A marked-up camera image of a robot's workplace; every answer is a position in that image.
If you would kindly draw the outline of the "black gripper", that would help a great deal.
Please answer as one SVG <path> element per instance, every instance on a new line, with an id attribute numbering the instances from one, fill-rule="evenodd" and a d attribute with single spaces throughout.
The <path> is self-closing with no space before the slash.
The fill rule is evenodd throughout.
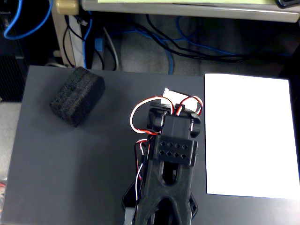
<path id="1" fill-rule="evenodd" d="M 169 99 L 174 106 L 180 104 L 188 96 L 168 88 L 164 89 L 163 97 Z M 193 112 L 198 110 L 198 101 L 189 98 L 184 103 L 186 109 Z M 168 104 L 151 103 L 147 118 L 147 129 L 156 134 L 172 135 L 175 110 Z"/>

